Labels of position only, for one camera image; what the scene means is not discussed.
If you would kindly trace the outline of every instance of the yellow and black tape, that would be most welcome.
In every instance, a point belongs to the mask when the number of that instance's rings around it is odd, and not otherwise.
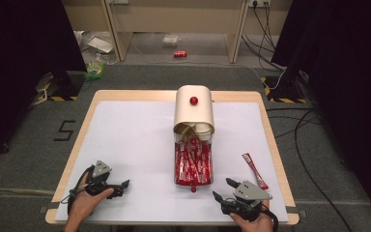
[[[46,90],[46,93],[53,92],[51,95],[47,95],[47,99],[49,101],[56,101],[56,102],[64,102],[64,101],[76,101],[77,96],[62,96],[59,94],[60,91],[56,91],[58,88],[56,84],[52,84],[53,76],[47,81],[47,83],[44,85],[44,90]],[[39,97],[39,101],[43,100],[44,96]]]
[[[261,77],[261,80],[264,83],[264,90],[268,101],[283,103],[306,103],[306,100],[299,93],[293,93],[292,91],[289,93],[283,93],[279,89],[270,89],[271,81],[269,77]]]

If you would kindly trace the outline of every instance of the red ball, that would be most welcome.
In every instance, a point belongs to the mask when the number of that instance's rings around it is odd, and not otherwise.
[[[198,103],[198,99],[197,99],[197,97],[191,97],[191,99],[189,99],[189,102],[192,105],[196,105]]]

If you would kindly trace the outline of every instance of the trash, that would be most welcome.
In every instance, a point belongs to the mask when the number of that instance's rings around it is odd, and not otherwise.
[[[179,44],[180,38],[178,36],[166,35],[162,40],[164,47],[176,47]]]
[[[73,31],[74,36],[76,37],[77,44],[80,46],[82,39],[83,39],[83,33],[84,31]]]
[[[90,62],[84,77],[88,79],[100,79],[103,76],[104,63]]]
[[[113,44],[109,43],[105,40],[102,40],[98,37],[93,37],[87,45],[92,46],[94,48],[97,48],[98,50],[101,50],[103,52],[109,53],[113,49]]]
[[[117,63],[116,54],[100,54],[96,53],[96,60],[105,65],[114,65]]]
[[[174,52],[174,58],[186,57],[186,50],[178,50]]]

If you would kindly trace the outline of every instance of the black curtain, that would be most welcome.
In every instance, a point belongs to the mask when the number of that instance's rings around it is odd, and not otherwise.
[[[309,34],[318,5],[294,0],[272,60],[309,74],[317,107],[371,199],[371,2],[326,3],[317,20],[325,26]],[[308,38],[308,47],[298,43]]]
[[[62,2],[0,1],[0,147],[53,70],[85,71]]]

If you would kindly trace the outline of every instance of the hand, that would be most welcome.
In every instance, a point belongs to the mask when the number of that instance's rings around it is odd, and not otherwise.
[[[80,186],[86,183],[88,173],[84,175],[82,181],[80,182]],[[109,196],[113,193],[113,188],[108,188],[103,192],[99,193],[98,195],[92,196],[85,189],[80,189],[77,192],[77,196],[71,205],[71,211],[69,212],[69,218],[66,222],[64,231],[65,232],[75,232],[78,230],[81,222],[88,217],[95,208],[99,205],[102,199]]]
[[[269,200],[263,200],[262,203],[267,208],[270,207]],[[260,214],[254,221],[244,220],[239,215],[233,213],[230,214],[230,217],[241,227],[243,232],[272,232],[271,218],[265,214]]]

